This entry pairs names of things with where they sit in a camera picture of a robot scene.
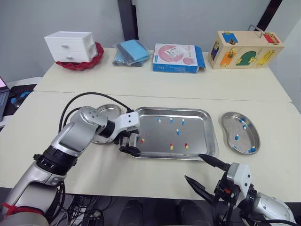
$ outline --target red bowl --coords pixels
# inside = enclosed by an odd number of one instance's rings
[[[70,62],[60,62],[60,61],[56,61],[55,63],[57,65],[60,65],[64,68],[70,69],[70,70],[78,70],[78,71],[82,71],[85,70],[87,68],[91,68],[94,67],[96,64],[98,64],[100,62],[100,60],[103,57],[103,53],[104,50],[101,46],[100,43],[95,42],[96,45],[96,49],[97,49],[97,55],[95,57],[93,57],[91,62],[81,62],[81,63],[70,63]]]

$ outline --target blue and pink box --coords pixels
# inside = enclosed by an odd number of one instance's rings
[[[197,73],[205,68],[202,49],[194,45],[156,44],[153,71]]]

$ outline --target laptop screen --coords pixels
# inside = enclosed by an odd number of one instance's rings
[[[8,91],[8,87],[6,86],[6,84],[4,83],[4,81],[2,80],[2,78],[0,77],[0,91]]]

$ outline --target small white drawer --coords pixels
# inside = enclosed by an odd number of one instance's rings
[[[90,62],[97,54],[91,32],[56,32],[44,38],[55,61]]]
[[[90,62],[91,59],[85,52],[51,52],[55,61],[61,62]]]
[[[85,52],[86,47],[81,40],[70,39],[51,39],[46,40],[48,48],[51,51],[63,52]]]

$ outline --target metal tray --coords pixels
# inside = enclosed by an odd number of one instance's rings
[[[212,120],[207,112],[159,107],[141,107],[136,111],[140,117],[136,144],[141,151],[140,157],[201,161],[199,153],[218,154]]]
[[[241,154],[255,154],[260,148],[259,134],[253,123],[237,112],[227,112],[222,116],[222,126],[226,131],[227,143],[231,150]]]

